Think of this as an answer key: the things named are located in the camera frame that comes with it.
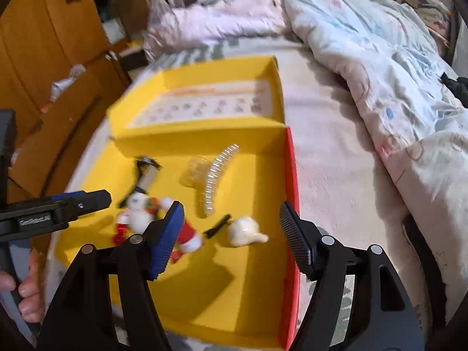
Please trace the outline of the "person left hand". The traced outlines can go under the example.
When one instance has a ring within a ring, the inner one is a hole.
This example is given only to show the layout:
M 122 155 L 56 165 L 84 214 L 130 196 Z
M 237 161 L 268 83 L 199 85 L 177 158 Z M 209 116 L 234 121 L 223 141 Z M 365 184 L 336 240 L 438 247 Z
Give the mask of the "person left hand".
M 18 304 L 23 320 L 28 323 L 42 322 L 44 319 L 44 302 L 40 293 L 38 253 L 32 249 L 29 255 L 29 275 L 19 285 L 21 297 Z

